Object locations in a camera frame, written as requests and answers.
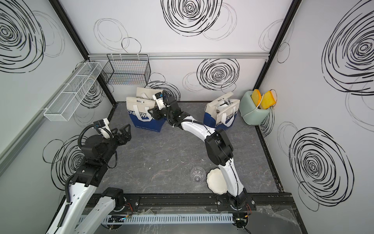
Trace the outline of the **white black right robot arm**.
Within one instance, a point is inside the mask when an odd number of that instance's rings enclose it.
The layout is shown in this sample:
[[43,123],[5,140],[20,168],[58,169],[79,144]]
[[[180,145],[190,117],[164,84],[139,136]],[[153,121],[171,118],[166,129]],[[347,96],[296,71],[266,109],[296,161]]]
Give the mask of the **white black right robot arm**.
[[254,206],[255,202],[248,198],[247,190],[236,171],[233,146],[225,130],[208,127],[197,121],[189,113],[182,111],[176,99],[164,90],[154,94],[153,100],[157,105],[148,110],[153,119],[166,119],[172,127],[190,132],[205,143],[208,158],[218,166],[206,177],[209,190],[218,195],[227,195],[235,210],[241,210],[243,207],[250,209],[250,205]]

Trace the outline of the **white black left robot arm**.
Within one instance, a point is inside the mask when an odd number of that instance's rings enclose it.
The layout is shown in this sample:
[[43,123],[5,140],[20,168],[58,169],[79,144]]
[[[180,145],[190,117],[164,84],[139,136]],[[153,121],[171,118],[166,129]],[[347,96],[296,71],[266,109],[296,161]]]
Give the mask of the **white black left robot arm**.
[[104,121],[85,127],[78,137],[84,154],[83,163],[65,183],[65,201],[51,222],[49,234],[93,234],[112,211],[122,211],[126,200],[122,189],[107,188],[85,219],[79,219],[90,198],[109,169],[109,161],[117,157],[117,148],[131,140],[131,126],[108,129]]

